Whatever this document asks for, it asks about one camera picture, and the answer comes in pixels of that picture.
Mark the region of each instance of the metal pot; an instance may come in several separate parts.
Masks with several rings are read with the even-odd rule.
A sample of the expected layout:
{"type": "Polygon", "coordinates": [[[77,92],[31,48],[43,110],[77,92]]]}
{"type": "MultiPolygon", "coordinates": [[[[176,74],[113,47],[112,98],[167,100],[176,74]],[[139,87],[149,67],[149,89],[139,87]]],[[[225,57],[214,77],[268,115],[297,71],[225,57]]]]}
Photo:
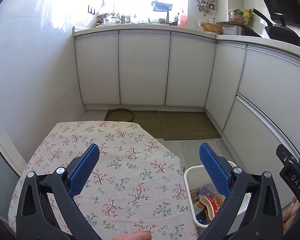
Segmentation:
{"type": "Polygon", "coordinates": [[[281,22],[280,25],[270,22],[270,20],[257,9],[252,9],[252,11],[260,18],[264,19],[268,24],[268,26],[265,27],[265,30],[268,33],[270,39],[284,41],[300,47],[300,37],[292,29],[286,26],[285,20],[281,13],[275,13],[281,22]]]}
{"type": "Polygon", "coordinates": [[[241,25],[234,24],[222,24],[223,35],[242,35],[242,36],[254,36],[261,37],[251,29],[247,29],[241,25]]]}

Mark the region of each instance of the kitchen counter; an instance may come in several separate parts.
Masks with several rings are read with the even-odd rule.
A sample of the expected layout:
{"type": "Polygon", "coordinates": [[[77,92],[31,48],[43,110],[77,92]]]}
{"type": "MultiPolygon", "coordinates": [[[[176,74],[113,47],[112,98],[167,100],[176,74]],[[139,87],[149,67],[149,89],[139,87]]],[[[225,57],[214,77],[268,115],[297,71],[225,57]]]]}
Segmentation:
{"type": "Polygon", "coordinates": [[[79,37],[79,36],[92,34],[92,33],[101,33],[106,31],[119,31],[119,30],[160,30],[160,31],[170,31],[170,32],[177,32],[177,33],[186,33],[186,34],[206,37],[209,39],[215,39],[217,41],[236,41],[236,42],[244,42],[249,44],[266,46],[300,57],[300,47],[282,41],[276,41],[276,40],[259,38],[259,37],[251,37],[251,36],[213,35],[211,33],[205,33],[199,30],[192,30],[192,29],[187,29],[182,27],[159,25],[159,24],[126,24],[126,25],[100,26],[92,29],[74,32],[73,36],[79,37]]]}
{"type": "Polygon", "coordinates": [[[283,41],[252,37],[252,36],[238,36],[238,35],[217,35],[216,40],[217,41],[238,41],[238,42],[245,42],[249,44],[266,46],[300,57],[300,47],[283,41]]]}
{"type": "Polygon", "coordinates": [[[160,24],[124,24],[124,25],[100,26],[92,29],[74,32],[73,36],[78,37],[85,34],[99,33],[105,31],[120,31],[120,30],[158,30],[158,31],[187,33],[187,34],[206,37],[209,39],[216,38],[216,35],[211,33],[205,33],[203,31],[197,31],[197,30],[192,30],[192,29],[187,29],[187,28],[182,28],[177,26],[160,25],[160,24]]]}

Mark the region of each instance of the white kitchen cabinet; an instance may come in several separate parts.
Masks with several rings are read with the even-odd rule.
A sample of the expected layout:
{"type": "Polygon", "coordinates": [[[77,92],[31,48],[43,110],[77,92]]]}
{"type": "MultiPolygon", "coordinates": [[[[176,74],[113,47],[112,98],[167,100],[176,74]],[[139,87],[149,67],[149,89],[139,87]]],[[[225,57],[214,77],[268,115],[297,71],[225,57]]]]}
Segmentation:
{"type": "Polygon", "coordinates": [[[170,32],[120,31],[121,104],[164,105],[170,32]]]}
{"type": "Polygon", "coordinates": [[[172,33],[167,106],[204,107],[207,98],[215,41],[182,33],[172,33]]]}
{"type": "Polygon", "coordinates": [[[118,32],[75,40],[77,71],[84,104],[120,104],[118,32]]]}
{"type": "Polygon", "coordinates": [[[248,46],[239,92],[260,108],[300,153],[300,59],[248,46]]]}
{"type": "Polygon", "coordinates": [[[238,90],[244,55],[245,44],[223,42],[216,46],[205,108],[221,129],[226,124],[238,90]]]}
{"type": "Polygon", "coordinates": [[[281,206],[288,205],[294,196],[287,184],[279,176],[283,165],[276,156],[276,149],[281,142],[267,127],[262,117],[244,98],[237,96],[231,110],[224,134],[242,160],[246,171],[260,175],[269,171],[273,175],[281,206]]]}

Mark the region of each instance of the woven mat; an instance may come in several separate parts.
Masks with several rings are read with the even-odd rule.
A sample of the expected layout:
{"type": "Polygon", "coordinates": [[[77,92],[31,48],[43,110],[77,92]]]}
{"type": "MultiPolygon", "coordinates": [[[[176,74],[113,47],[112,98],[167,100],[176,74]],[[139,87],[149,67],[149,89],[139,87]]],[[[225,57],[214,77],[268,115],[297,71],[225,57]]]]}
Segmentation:
{"type": "MultiPolygon", "coordinates": [[[[133,122],[140,124],[140,126],[150,133],[154,138],[163,138],[159,111],[131,111],[134,114],[133,122]]],[[[110,113],[107,121],[121,121],[129,122],[132,118],[128,111],[115,111],[110,113]]]]}
{"type": "MultiPolygon", "coordinates": [[[[132,111],[133,122],[154,138],[164,140],[196,140],[220,138],[209,117],[204,112],[132,111]]],[[[132,118],[127,111],[110,113],[107,121],[128,122],[132,118]]]]}
{"type": "Polygon", "coordinates": [[[221,137],[204,112],[160,111],[160,119],[164,140],[196,140],[221,137]]]}

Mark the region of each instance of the trash bin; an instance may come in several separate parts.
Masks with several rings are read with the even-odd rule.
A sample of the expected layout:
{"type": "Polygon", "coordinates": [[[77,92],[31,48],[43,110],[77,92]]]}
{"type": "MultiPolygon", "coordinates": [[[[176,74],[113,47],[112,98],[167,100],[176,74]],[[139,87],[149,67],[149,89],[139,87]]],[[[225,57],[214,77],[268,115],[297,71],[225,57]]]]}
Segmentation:
{"type": "MultiPolygon", "coordinates": [[[[235,167],[236,165],[231,162],[228,161],[230,163],[230,165],[232,167],[235,167]]],[[[188,200],[189,200],[189,204],[190,204],[190,209],[191,209],[191,215],[192,215],[192,219],[194,221],[194,224],[196,227],[201,227],[201,228],[207,228],[207,225],[203,225],[200,224],[197,219],[195,218],[195,214],[194,214],[194,208],[193,208],[193,204],[192,204],[192,200],[191,200],[191,195],[190,192],[196,188],[200,188],[203,187],[209,183],[212,183],[212,180],[210,179],[209,174],[207,173],[204,165],[199,165],[199,166],[193,166],[190,167],[189,169],[186,170],[185,174],[184,174],[184,181],[185,181],[185,185],[186,185],[186,191],[187,191],[187,195],[188,195],[188,200]]],[[[231,234],[235,231],[238,230],[240,223],[243,219],[243,216],[247,210],[247,206],[249,204],[249,200],[250,200],[250,193],[246,193],[244,196],[244,199],[242,201],[241,207],[239,209],[239,212],[237,214],[237,217],[235,218],[228,234],[231,234]]]]}

